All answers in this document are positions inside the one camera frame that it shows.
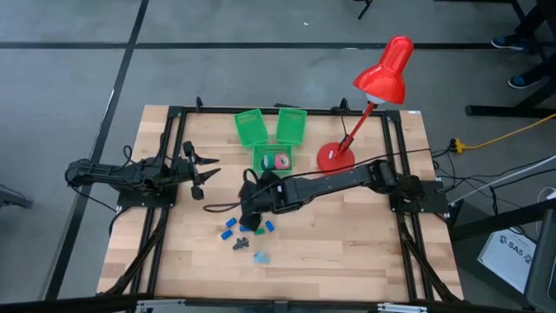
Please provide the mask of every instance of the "wire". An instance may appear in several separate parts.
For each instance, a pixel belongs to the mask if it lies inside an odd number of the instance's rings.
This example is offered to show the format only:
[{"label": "wire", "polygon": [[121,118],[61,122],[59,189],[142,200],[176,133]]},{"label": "wire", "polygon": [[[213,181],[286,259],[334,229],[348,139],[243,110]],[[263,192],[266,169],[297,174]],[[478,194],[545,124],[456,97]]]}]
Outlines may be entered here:
[{"label": "wire", "polygon": [[[496,183],[505,181],[505,180],[507,180],[508,178],[511,178],[511,177],[513,177],[513,176],[516,176],[516,175],[519,175],[519,174],[523,174],[523,173],[525,173],[525,172],[528,172],[529,170],[535,169],[535,168],[539,167],[540,165],[543,165],[543,164],[545,164],[545,163],[548,163],[548,162],[552,161],[552,160],[555,159],[555,158],[556,158],[556,155],[555,155],[555,156],[551,156],[551,157],[545,159],[544,161],[541,161],[541,162],[539,162],[539,163],[536,163],[535,165],[530,166],[530,167],[528,167],[528,168],[526,168],[526,169],[524,169],[524,170],[517,171],[517,172],[515,172],[515,173],[513,173],[513,174],[510,174],[510,175],[508,175],[508,176],[504,176],[504,177],[502,177],[502,178],[500,178],[500,179],[497,179],[497,180],[495,180],[495,181],[493,181],[493,182],[490,182],[490,183],[488,183],[488,184],[486,184],[486,185],[484,185],[484,186],[481,186],[478,190],[483,190],[483,189],[485,189],[486,187],[489,187],[489,186],[494,185],[494,184],[496,184]],[[468,197],[468,196],[471,196],[472,194],[474,194],[474,193],[477,192],[478,190],[470,191],[470,192],[466,193],[464,196],[460,196],[459,198],[453,200],[450,204],[457,203],[459,200],[461,200],[461,199],[463,199],[463,198],[466,198],[466,197]]]},{"label": "wire", "polygon": [[512,182],[510,182],[510,183],[503,183],[502,185],[498,185],[498,186],[496,186],[496,187],[494,187],[494,188],[495,188],[495,189],[498,189],[498,188],[501,188],[501,187],[506,187],[507,185],[511,185],[511,184],[513,184],[513,183],[520,182],[520,181],[525,180],[525,179],[527,179],[527,178],[530,178],[530,177],[533,177],[533,176],[537,176],[537,175],[540,175],[540,174],[545,174],[545,173],[548,173],[548,172],[551,172],[551,171],[555,171],[555,170],[556,170],[556,169],[542,170],[542,171],[540,171],[540,172],[532,173],[531,175],[523,176],[522,178],[516,179],[516,180],[514,180],[514,181],[512,181]]},{"label": "wire", "polygon": [[117,212],[114,217],[112,217],[112,220],[110,221],[110,226],[108,227],[108,236],[112,235],[112,228],[114,227],[114,223],[116,222],[116,219],[118,219],[118,217],[120,217],[120,215],[122,215],[123,213],[127,212],[129,208],[122,208],[119,212]]},{"label": "wire", "polygon": [[346,124],[344,123],[344,115],[340,114],[340,119],[341,119],[341,125],[344,127],[344,135],[348,135],[348,130],[346,130]]},{"label": "wire", "polygon": [[463,148],[463,150],[477,150],[477,149],[486,147],[486,146],[489,145],[489,144],[493,144],[493,143],[496,143],[496,142],[498,142],[498,141],[500,141],[500,140],[503,140],[503,139],[506,139],[506,138],[508,138],[508,137],[511,137],[511,136],[513,136],[513,135],[515,135],[515,134],[520,133],[521,131],[529,130],[529,129],[531,129],[531,128],[533,128],[533,127],[535,127],[535,126],[537,126],[537,125],[539,125],[539,124],[541,124],[541,123],[544,123],[544,122],[548,121],[549,119],[551,119],[551,118],[553,118],[553,117],[556,117],[556,113],[552,114],[551,116],[545,117],[545,118],[541,119],[541,120],[538,121],[538,122],[532,123],[531,125],[528,125],[528,126],[526,126],[526,127],[520,128],[520,129],[515,130],[515,131],[512,131],[511,133],[505,134],[504,136],[500,136],[500,137],[498,137],[498,138],[494,138],[493,140],[489,140],[489,141],[487,141],[487,142],[485,142],[485,143],[477,144],[477,145],[474,145],[474,146],[466,146],[465,144],[462,143],[462,148]]},{"label": "wire", "polygon": [[106,208],[108,208],[109,210],[114,211],[114,212],[116,213],[116,210],[110,208],[110,206],[108,206],[106,203],[101,202],[101,201],[99,201],[99,200],[96,200],[96,199],[95,199],[94,197],[92,197],[92,196],[87,196],[87,195],[85,195],[85,194],[82,193],[81,191],[77,190],[76,187],[73,187],[73,186],[70,186],[70,187],[71,187],[71,189],[73,189],[73,191],[75,191],[77,194],[79,194],[79,195],[81,195],[81,196],[84,196],[84,197],[86,197],[86,198],[88,198],[88,199],[90,199],[90,200],[93,200],[94,202],[96,202],[96,203],[98,203],[98,204],[101,204],[101,205],[105,206]]},{"label": "wire", "polygon": [[[438,177],[447,177],[447,178],[450,178],[449,176],[442,176],[442,175],[438,175]],[[489,195],[485,194],[484,192],[478,190],[477,187],[475,187],[475,185],[473,185],[472,183],[469,183],[469,182],[467,181],[467,179],[474,180],[474,181],[478,181],[478,182],[480,182],[480,183],[487,183],[487,182],[481,181],[480,179],[471,178],[471,177],[456,177],[456,178],[457,178],[457,179],[462,179],[462,181],[459,182],[459,183],[456,185],[456,187],[459,186],[459,185],[462,184],[462,183],[467,183],[468,185],[470,185],[471,187],[473,187],[475,190],[477,190],[481,195],[483,195],[483,196],[485,196],[485,197],[487,197],[487,198],[489,198],[489,199],[492,199],[492,200],[493,200],[493,206],[492,206],[492,207],[493,207],[494,215],[498,215],[498,203],[497,203],[498,201],[511,204],[511,205],[513,205],[513,206],[515,206],[515,207],[517,207],[517,208],[522,208],[522,207],[519,206],[518,204],[511,203],[511,202],[509,202],[509,201],[507,201],[507,200],[505,200],[505,199],[501,199],[501,198],[497,197],[496,193],[495,193],[493,190],[492,190],[493,196],[489,196]],[[516,234],[516,235],[523,235],[523,234],[525,234],[525,231],[523,230],[523,228],[521,228],[521,226],[515,226],[515,228],[516,228],[517,230],[519,230],[519,231],[512,230],[511,228],[509,228],[508,230],[512,231],[512,233],[514,233],[514,234]]]},{"label": "wire", "polygon": [[[447,152],[450,151],[450,148],[451,148],[451,146],[448,145],[448,147],[445,148],[444,150],[432,151],[432,152],[431,152],[431,157],[432,157],[432,158],[442,157],[442,156],[444,156]],[[433,156],[434,153],[439,152],[439,151],[441,151],[441,153],[440,153],[439,155]]]},{"label": "wire", "polygon": [[[405,152],[395,152],[392,154],[385,154],[382,156],[374,156],[374,157],[370,157],[366,160],[360,161],[358,163],[355,163],[353,165],[347,165],[347,166],[342,166],[340,168],[337,169],[332,169],[332,170],[316,170],[316,171],[312,171],[312,172],[305,172],[305,173],[299,173],[299,174],[293,174],[293,175],[288,175],[288,176],[284,176],[280,179],[278,179],[277,181],[268,184],[266,187],[260,189],[259,191],[255,192],[254,195],[250,196],[248,199],[245,199],[243,201],[240,201],[238,203],[216,203],[216,204],[207,204],[204,205],[202,207],[203,210],[210,212],[210,213],[222,213],[222,212],[226,212],[229,210],[232,210],[233,208],[239,206],[239,205],[243,205],[245,203],[248,203],[249,201],[253,200],[256,196],[259,196],[262,192],[270,189],[273,186],[276,186],[278,183],[281,183],[282,181],[289,179],[289,178],[294,178],[294,177],[299,177],[299,176],[307,176],[307,175],[313,175],[313,174],[325,174],[325,173],[329,173],[329,172],[335,172],[338,170],[346,170],[346,169],[351,169],[352,167],[373,161],[375,159],[381,158],[381,157],[389,157],[389,156],[397,156],[401,153],[414,153],[414,152],[421,152],[421,151],[430,151],[430,148],[423,148],[423,149],[417,149],[417,150],[410,150],[410,151],[405,151]],[[246,178],[246,170],[243,171],[243,179],[245,180]],[[207,208],[214,208],[214,207],[225,207],[225,206],[230,206],[224,210],[208,210]]]},{"label": "wire", "polygon": [[448,155],[448,160],[450,161],[450,165],[452,166],[452,175],[455,177],[455,166],[453,166],[453,161],[452,161],[452,157],[450,156],[450,152],[447,153]]},{"label": "wire", "polygon": [[533,164],[535,164],[535,163],[539,163],[539,162],[545,161],[545,160],[548,159],[548,158],[549,158],[549,156],[543,157],[543,158],[541,158],[540,160],[533,161],[533,162],[530,162],[530,163],[527,163],[527,164],[523,164],[523,165],[519,165],[519,166],[513,167],[513,168],[508,169],[508,170],[504,170],[503,172],[501,172],[501,173],[499,173],[499,174],[492,174],[492,175],[471,175],[470,177],[500,177],[500,176],[502,176],[502,175],[504,175],[504,174],[506,174],[507,172],[510,172],[510,171],[512,171],[512,170],[523,169],[523,168],[526,167],[526,166],[533,165]]},{"label": "wire", "polygon": [[[437,170],[441,170],[442,172],[444,172],[444,173],[447,175],[447,176],[438,175],[437,177],[452,178],[452,177],[449,176],[449,174],[446,173],[443,169],[437,169]],[[477,187],[475,187],[475,185],[473,185],[472,183],[469,183],[467,180],[474,180],[474,181],[479,182],[479,183],[487,184],[487,182],[485,182],[485,181],[482,181],[482,180],[477,179],[477,178],[472,178],[472,177],[456,177],[456,179],[461,179],[461,182],[457,183],[455,187],[460,186],[460,184],[462,184],[462,183],[467,183],[468,185],[470,185],[471,187],[473,187],[473,189],[475,189],[475,190],[478,189]],[[489,195],[487,195],[486,193],[484,193],[484,192],[482,192],[482,191],[480,191],[480,190],[478,190],[478,192],[479,192],[481,195],[483,195],[483,196],[485,196],[485,197],[487,197],[487,198],[489,198],[489,199],[492,199],[492,197],[489,196]],[[518,205],[518,204],[516,204],[516,203],[509,202],[509,201],[507,201],[507,200],[505,200],[505,199],[501,199],[501,198],[499,198],[499,197],[497,197],[497,199],[498,199],[498,201],[511,204],[511,205],[513,205],[513,206],[516,207],[516,208],[522,208],[522,206],[520,206],[520,205]]]}]

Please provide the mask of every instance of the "concrete floor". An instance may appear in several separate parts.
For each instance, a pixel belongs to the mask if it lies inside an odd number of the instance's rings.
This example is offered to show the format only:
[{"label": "concrete floor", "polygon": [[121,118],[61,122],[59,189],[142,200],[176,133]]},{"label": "concrete floor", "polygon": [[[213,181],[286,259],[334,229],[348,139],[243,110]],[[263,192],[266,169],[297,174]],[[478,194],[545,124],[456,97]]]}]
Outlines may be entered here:
[{"label": "concrete floor", "polygon": [[[0,42],[127,42],[139,3],[0,0]],[[527,12],[534,0],[520,4]],[[512,6],[500,3],[377,0],[358,21],[361,8],[348,0],[150,1],[139,42],[385,43],[393,35],[408,35],[416,43],[487,43],[511,33],[518,22]],[[538,37],[552,40],[546,27]],[[89,155],[122,55],[123,50],[0,50],[0,183],[35,199],[32,210],[0,209],[0,303],[42,296],[74,199],[63,171]],[[380,50],[136,50],[103,162],[122,162],[122,146],[134,142],[144,104],[192,105],[199,96],[207,105],[328,108],[346,97],[362,108],[364,99],[351,82],[380,55]],[[533,90],[511,90],[506,80],[537,63],[536,56],[511,51],[417,50],[404,72],[403,109],[422,111],[434,149],[446,147],[452,137],[484,142],[535,120],[467,117],[465,105],[516,104]],[[555,104],[556,97],[544,105]],[[526,136],[456,156],[456,172],[497,173],[550,156],[556,152],[555,130],[556,124],[545,123]],[[449,170],[447,160],[439,162]],[[555,177],[532,178],[499,196],[532,203],[540,189],[554,187]],[[464,184],[449,197],[469,190]],[[95,186],[92,195],[116,202],[110,188]],[[488,198],[474,195],[468,202],[490,212]],[[88,205],[61,297],[95,293],[112,216]],[[534,233],[531,225],[526,230]],[[460,276],[467,300],[511,306],[472,274],[462,270]]]}]

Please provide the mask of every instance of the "robotic arm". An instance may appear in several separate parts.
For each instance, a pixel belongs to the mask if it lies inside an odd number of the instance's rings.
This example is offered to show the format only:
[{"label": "robotic arm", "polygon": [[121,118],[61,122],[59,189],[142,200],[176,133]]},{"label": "robotic arm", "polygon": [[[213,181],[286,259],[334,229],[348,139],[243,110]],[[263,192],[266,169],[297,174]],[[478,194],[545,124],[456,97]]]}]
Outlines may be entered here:
[{"label": "robotic arm", "polygon": [[280,179],[271,171],[266,171],[258,182],[246,181],[243,184],[240,191],[240,224],[255,231],[261,223],[261,213],[288,213],[300,209],[318,196],[359,186],[380,194],[400,196],[407,203],[421,201],[426,197],[417,176],[401,176],[383,160],[315,179]]},{"label": "robotic arm", "polygon": [[107,183],[120,192],[133,191],[142,196],[158,196],[169,186],[192,181],[191,193],[195,200],[204,198],[199,187],[220,169],[199,173],[196,165],[216,163],[219,160],[197,156],[191,142],[183,144],[187,159],[178,157],[168,166],[164,156],[149,157],[140,162],[127,165],[107,165],[92,163],[87,159],[75,161],[66,170],[68,185],[76,188],[92,183]]}]

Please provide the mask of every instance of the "person's foot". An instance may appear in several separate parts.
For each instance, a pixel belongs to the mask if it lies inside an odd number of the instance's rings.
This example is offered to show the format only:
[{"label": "person's foot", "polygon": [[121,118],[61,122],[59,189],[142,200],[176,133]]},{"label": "person's foot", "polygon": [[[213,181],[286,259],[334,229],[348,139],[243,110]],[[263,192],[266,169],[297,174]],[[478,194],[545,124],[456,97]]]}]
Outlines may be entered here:
[{"label": "person's foot", "polygon": [[540,82],[540,80],[532,80],[527,79],[526,77],[519,76],[519,77],[512,77],[508,79],[507,84],[514,89],[525,89],[527,87],[531,87],[534,84]]},{"label": "person's foot", "polygon": [[522,51],[529,47],[527,40],[517,35],[497,37],[491,40],[490,44],[498,49],[511,49],[517,51]]}]

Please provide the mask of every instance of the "green basket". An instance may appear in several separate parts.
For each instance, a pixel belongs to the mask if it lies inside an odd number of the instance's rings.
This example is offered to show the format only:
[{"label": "green basket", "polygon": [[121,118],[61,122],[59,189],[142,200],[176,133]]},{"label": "green basket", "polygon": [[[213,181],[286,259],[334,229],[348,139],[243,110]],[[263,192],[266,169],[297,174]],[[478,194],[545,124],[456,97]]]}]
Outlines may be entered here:
[{"label": "green basket", "polygon": [[307,112],[305,110],[280,109],[276,142],[300,145],[303,143]]},{"label": "green basket", "polygon": [[290,144],[257,144],[253,146],[253,170],[258,176],[264,171],[262,168],[262,160],[267,153],[272,153],[274,155],[278,153],[287,153],[289,162],[291,163],[289,170],[273,170],[273,172],[278,176],[286,176],[292,173],[292,168],[294,167],[294,154]]},{"label": "green basket", "polygon": [[236,114],[234,120],[243,147],[267,142],[267,126],[264,124],[261,110],[255,109]]}]

